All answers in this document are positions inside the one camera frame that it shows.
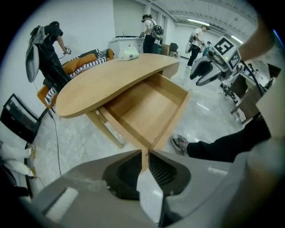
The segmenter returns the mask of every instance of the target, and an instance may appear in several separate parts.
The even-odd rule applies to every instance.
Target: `person wearing white t-shirt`
[[[199,54],[199,51],[201,50],[202,46],[205,46],[204,44],[204,32],[209,30],[209,27],[203,25],[201,28],[197,28],[194,31],[194,39],[192,43],[192,55],[187,63],[189,69],[192,69],[193,61],[197,58],[197,55]]]
[[[142,33],[146,35],[143,42],[143,53],[152,53],[153,44],[155,43],[155,38],[151,36],[152,29],[157,25],[155,20],[151,18],[150,14],[145,14],[142,17],[142,22],[144,22],[145,31]]]

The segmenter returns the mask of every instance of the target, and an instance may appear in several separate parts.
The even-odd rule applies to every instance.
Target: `white cabinet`
[[[138,37],[118,37],[111,40],[109,48],[114,52],[114,58],[117,58],[119,51],[129,47],[135,47],[138,53],[143,53],[143,38]]]

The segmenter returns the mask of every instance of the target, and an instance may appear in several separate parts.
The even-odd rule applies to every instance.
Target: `green trash bin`
[[[152,53],[153,54],[159,54],[162,55],[162,46],[158,45],[158,44],[153,44],[153,49],[152,49]]]

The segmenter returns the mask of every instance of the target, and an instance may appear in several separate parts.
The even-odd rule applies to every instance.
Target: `wooden tabletop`
[[[114,59],[95,66],[71,80],[57,97],[56,113],[72,118],[92,111],[143,79],[179,64],[177,59],[140,54],[138,59]]]

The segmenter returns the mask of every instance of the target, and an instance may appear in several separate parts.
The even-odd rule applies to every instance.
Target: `fluorescent light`
[[[187,19],[188,21],[191,21],[191,22],[194,22],[194,23],[197,23],[197,24],[202,24],[202,25],[205,25],[205,26],[210,26],[209,24],[205,23],[205,22],[202,22],[202,21],[198,21],[198,20],[192,20],[192,19]]]
[[[239,42],[239,43],[241,43],[241,44],[243,43],[241,40],[239,40],[239,39],[236,38],[235,36],[231,36],[231,38],[234,39],[234,40],[236,40],[237,42]]]

